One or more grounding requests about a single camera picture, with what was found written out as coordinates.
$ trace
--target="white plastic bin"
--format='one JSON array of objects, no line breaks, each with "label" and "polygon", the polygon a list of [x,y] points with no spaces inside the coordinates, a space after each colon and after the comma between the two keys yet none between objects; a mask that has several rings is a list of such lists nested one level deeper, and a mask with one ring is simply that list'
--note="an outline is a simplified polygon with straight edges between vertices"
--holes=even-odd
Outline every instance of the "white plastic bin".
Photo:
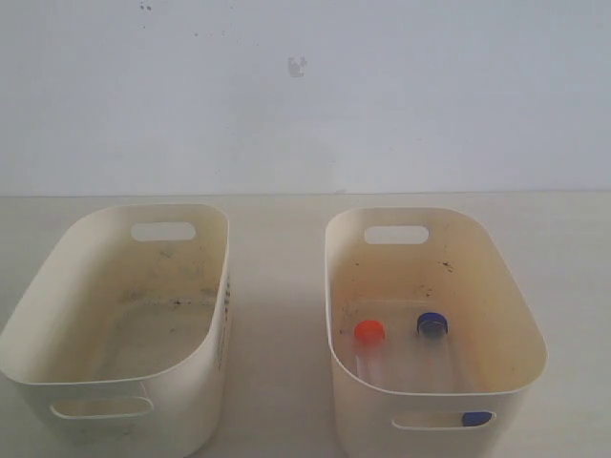
[{"label": "white plastic bin", "polygon": [[[547,358],[533,316],[487,232],[443,209],[351,210],[327,227],[326,268],[336,426],[347,454],[486,455]],[[442,307],[476,392],[393,391],[357,378],[350,327],[370,319],[374,309],[359,317],[354,304],[372,302],[381,313],[394,306],[410,311],[423,302]],[[467,412],[489,412],[492,419],[464,427]]]},{"label": "white plastic bin", "polygon": [[228,222],[199,204],[81,219],[0,335],[0,369],[60,437],[184,457],[214,432],[230,329]]}]

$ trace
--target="bin handle hole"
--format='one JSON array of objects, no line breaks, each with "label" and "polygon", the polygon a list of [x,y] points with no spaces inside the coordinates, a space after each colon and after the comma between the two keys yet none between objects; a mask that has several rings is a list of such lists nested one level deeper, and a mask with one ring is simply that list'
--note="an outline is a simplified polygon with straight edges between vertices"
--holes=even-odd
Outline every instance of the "bin handle hole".
[{"label": "bin handle hole", "polygon": [[371,226],[365,241],[373,245],[419,245],[429,239],[424,226]]},{"label": "bin handle hole", "polygon": [[65,420],[137,417],[152,410],[153,403],[138,396],[107,399],[62,399],[51,404],[51,412]]},{"label": "bin handle hole", "polygon": [[142,222],[132,226],[132,237],[137,241],[191,240],[195,235],[190,222]]},{"label": "bin handle hole", "polygon": [[486,427],[496,415],[492,412],[404,412],[392,417],[391,424],[405,431],[474,429]]}]

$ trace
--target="blue object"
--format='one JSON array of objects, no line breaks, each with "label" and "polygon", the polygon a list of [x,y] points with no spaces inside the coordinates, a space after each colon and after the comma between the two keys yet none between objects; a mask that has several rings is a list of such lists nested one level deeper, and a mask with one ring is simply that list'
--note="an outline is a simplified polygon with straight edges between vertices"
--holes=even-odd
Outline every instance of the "blue object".
[{"label": "blue object", "polygon": [[463,427],[481,427],[493,419],[490,412],[466,412],[462,416]]},{"label": "blue object", "polygon": [[426,312],[418,317],[418,334],[426,337],[441,337],[448,334],[448,320],[436,312]]}]

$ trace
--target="white table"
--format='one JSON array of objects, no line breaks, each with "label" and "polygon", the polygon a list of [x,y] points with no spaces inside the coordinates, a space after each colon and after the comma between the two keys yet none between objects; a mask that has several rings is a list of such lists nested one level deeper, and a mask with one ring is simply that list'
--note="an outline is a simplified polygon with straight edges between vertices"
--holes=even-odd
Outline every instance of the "white table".
[{"label": "white table", "polygon": [[[224,410],[194,457],[344,457],[333,425],[324,232],[332,216],[356,206],[458,210],[482,222],[505,257],[550,358],[495,458],[608,454],[611,193],[0,198],[0,325],[79,217],[157,201],[211,203],[231,220],[235,318]],[[47,435],[4,378],[0,448],[8,458],[79,456]]]}]

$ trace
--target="orange cap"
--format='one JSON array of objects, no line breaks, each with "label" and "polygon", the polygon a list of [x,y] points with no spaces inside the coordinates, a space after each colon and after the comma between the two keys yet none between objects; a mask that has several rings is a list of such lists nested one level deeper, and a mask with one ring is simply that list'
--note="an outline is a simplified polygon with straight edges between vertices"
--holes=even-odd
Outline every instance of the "orange cap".
[{"label": "orange cap", "polygon": [[385,337],[384,326],[376,320],[365,320],[354,327],[354,338],[364,346],[378,345]]}]

